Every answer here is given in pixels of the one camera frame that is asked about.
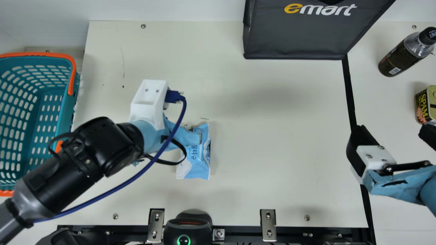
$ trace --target table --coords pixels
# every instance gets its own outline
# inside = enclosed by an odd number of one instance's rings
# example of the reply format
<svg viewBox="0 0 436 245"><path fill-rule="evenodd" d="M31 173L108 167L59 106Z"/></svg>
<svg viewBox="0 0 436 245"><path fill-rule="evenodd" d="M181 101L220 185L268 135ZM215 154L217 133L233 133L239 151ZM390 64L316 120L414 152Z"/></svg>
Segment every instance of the table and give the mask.
<svg viewBox="0 0 436 245"><path fill-rule="evenodd" d="M174 168L156 164L122 191L37 224L12 244L36 242L57 224L144 225L150 208L165 208L166 220L201 209L215 225L258 226L259 209L274 208L278 226L367 227L345 156L350 126L340 61L245 60L239 22L141 24L90 22L74 126L97 116L125 122L142 79L167 80L185 92L184 122L210 123L210 180L176 180ZM165 113L175 120L180 109ZM138 170L103 179L72 205Z"/></svg>
<svg viewBox="0 0 436 245"><path fill-rule="evenodd" d="M436 23L377 22L348 54L357 123L398 163L436 163L436 152L418 137L421 126L414 110L414 95L436 84L436 57L394 78L378 72L377 64L407 35L429 26ZM436 218L426 207L381 196L371 196L371 206L378 244L434 244Z"/></svg>

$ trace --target teal plastic basket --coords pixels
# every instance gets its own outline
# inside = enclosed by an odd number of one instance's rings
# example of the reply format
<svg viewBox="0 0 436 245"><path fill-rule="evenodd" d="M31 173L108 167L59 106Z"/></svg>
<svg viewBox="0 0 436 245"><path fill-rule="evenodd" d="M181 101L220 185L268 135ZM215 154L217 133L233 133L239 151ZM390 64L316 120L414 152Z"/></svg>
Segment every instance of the teal plastic basket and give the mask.
<svg viewBox="0 0 436 245"><path fill-rule="evenodd" d="M66 54L0 55L0 196L51 157L49 140L71 130L79 81Z"/></svg>

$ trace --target metal bracket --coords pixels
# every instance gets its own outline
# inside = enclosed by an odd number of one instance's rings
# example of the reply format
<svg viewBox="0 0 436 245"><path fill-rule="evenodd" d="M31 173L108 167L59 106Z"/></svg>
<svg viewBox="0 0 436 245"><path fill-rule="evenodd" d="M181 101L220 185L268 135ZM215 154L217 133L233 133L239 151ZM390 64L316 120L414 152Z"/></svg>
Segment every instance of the metal bracket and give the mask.
<svg viewBox="0 0 436 245"><path fill-rule="evenodd" d="M213 229L212 241L215 243L224 243L225 229Z"/></svg>
<svg viewBox="0 0 436 245"><path fill-rule="evenodd" d="M261 209L260 224L262 227L262 239L264 242L276 242L276 210Z"/></svg>
<svg viewBox="0 0 436 245"><path fill-rule="evenodd" d="M147 242L160 243L162 241L165 210L150 209L148 216Z"/></svg>

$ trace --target emart logo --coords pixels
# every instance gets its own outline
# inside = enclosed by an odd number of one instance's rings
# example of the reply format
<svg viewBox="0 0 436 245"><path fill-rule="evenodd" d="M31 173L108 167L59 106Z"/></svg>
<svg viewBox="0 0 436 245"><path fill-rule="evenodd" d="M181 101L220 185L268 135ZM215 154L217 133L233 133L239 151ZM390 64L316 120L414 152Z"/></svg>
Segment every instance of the emart logo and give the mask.
<svg viewBox="0 0 436 245"><path fill-rule="evenodd" d="M321 6L321 5L302 5L299 3L292 3L289 4L288 6L285 7L285 12L288 14L294 14L299 12L300 14L312 14L313 11L316 12L316 15L340 15L342 10L344 10L342 12L343 15L345 16L350 16L351 13L350 11L352 9L357 8L357 6L355 4L352 4L351 6L342 6L342 7L338 7L338 6Z"/></svg>

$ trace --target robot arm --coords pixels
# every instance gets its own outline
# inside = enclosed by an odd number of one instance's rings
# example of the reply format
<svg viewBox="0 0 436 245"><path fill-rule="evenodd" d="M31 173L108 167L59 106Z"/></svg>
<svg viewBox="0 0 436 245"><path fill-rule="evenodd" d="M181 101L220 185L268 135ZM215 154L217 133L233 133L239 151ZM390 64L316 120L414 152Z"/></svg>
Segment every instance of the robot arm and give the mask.
<svg viewBox="0 0 436 245"><path fill-rule="evenodd" d="M179 92L168 90L166 81L144 80L131 105L131 122L115 124L99 117L54 138L67 138L62 150L50 150L53 157L21 178L13 197L0 204L0 245L34 222L55 217L103 176L114 175L148 153L175 149L173 144L166 148L173 136L179 145L198 143L200 135L180 128L179 133L186 131L183 135L189 137L179 139L178 125L164 120L165 102L179 99L185 101Z"/></svg>
<svg viewBox="0 0 436 245"><path fill-rule="evenodd" d="M436 127L423 125L419 136L432 148ZM425 205L436 216L436 166L429 161L397 164L389 152L375 140L365 126L351 132L347 145L351 171L373 195Z"/></svg>

